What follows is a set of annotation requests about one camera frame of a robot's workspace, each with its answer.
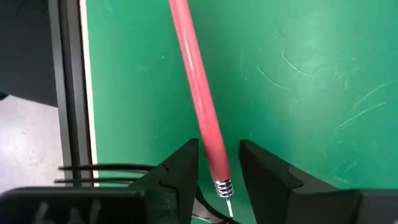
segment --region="metal spring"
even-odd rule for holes
[[[219,197],[229,198],[232,196],[232,194],[234,194],[234,187],[232,185],[231,179],[215,181],[215,187]]]

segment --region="green board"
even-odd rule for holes
[[[86,1],[98,162],[156,165],[200,137],[168,2]],[[342,189],[398,187],[397,1],[189,3],[237,221],[254,223],[240,139]],[[203,151],[199,166],[226,213]]]

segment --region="scratch mark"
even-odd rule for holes
[[[287,37],[289,38],[289,36],[287,34],[285,34],[282,30],[278,30],[278,33],[282,36],[282,37]]]
[[[353,169],[354,167],[358,166],[358,162],[353,162],[352,164],[350,164],[347,169],[345,170],[345,172],[349,172],[351,169]]]
[[[293,64],[293,63],[286,57],[286,55],[285,55],[285,46],[284,46],[284,48],[282,49],[281,55],[282,55],[282,58],[286,61],[286,63],[288,63],[296,72],[300,72],[300,73],[305,74],[305,75],[311,75],[311,74],[309,74],[308,72],[306,72],[306,71],[304,71],[304,70],[298,68],[298,66],[296,66],[295,64]]]
[[[239,70],[241,71],[241,75],[243,74],[242,66],[243,66],[243,54],[241,54],[241,59],[239,60]]]
[[[144,145],[147,144],[147,140],[148,140],[148,131],[145,132],[145,136],[144,136]]]
[[[343,184],[348,184],[348,181],[347,181],[346,179],[343,179],[343,178],[341,178],[341,177],[339,177],[339,176],[334,175],[333,178],[334,178],[335,180],[337,180],[338,182],[341,182],[341,183],[343,183]]]
[[[105,5],[106,9],[107,9],[109,12],[112,12],[112,13],[113,13],[113,10],[112,10],[112,8],[111,8],[111,3],[109,2],[109,0],[104,0],[104,5]]]
[[[345,122],[343,122],[341,125],[339,125],[339,126],[337,127],[336,131],[345,129],[346,127],[348,127],[349,125],[351,125],[350,122],[354,121],[356,118],[362,116],[362,115],[365,114],[366,112],[369,112],[369,111],[374,110],[374,109],[376,109],[376,108],[378,108],[378,107],[380,107],[380,106],[382,106],[382,105],[385,105],[386,103],[387,103],[387,102],[379,103],[379,104],[377,104],[377,105],[374,105],[374,106],[372,106],[372,107],[370,107],[370,108],[368,108],[368,109],[366,109],[366,110],[360,112],[359,114],[353,116],[352,118],[348,119],[347,121],[345,121]]]
[[[292,90],[292,89],[289,88],[289,87],[282,86],[282,85],[280,85],[280,84],[278,84],[278,83],[272,81],[272,80],[268,77],[267,73],[260,67],[260,65],[257,65],[257,70],[260,72],[260,74],[261,74],[263,77],[265,77],[265,78],[266,78],[269,82],[271,82],[274,86],[279,87],[279,88],[282,88],[282,89],[284,89],[284,90]]]
[[[370,91],[368,94],[366,94],[364,97],[362,97],[360,100],[358,100],[358,102],[356,102],[353,105],[353,110],[355,110],[363,101],[365,101],[373,93],[375,93],[376,91],[378,91],[379,89],[381,89],[383,87],[386,87],[386,86],[388,86],[390,84],[393,84],[396,81],[398,81],[398,80],[394,80],[394,81],[391,81],[391,82],[388,82],[388,83],[385,83],[385,84],[382,84],[382,85],[378,85],[377,87],[375,87],[372,91]]]
[[[337,72],[337,65],[333,67],[333,78],[339,78],[340,75]]]
[[[348,52],[344,52],[344,55],[347,56],[349,59],[351,59],[352,61],[357,61],[356,57],[354,57],[353,55],[351,55]]]

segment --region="red plastic tube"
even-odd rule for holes
[[[214,181],[230,179],[228,158],[186,0],[169,0],[193,104]]]

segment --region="black frame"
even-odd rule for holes
[[[79,0],[49,0],[53,62],[65,166],[92,164]],[[65,171],[65,178],[90,178]]]

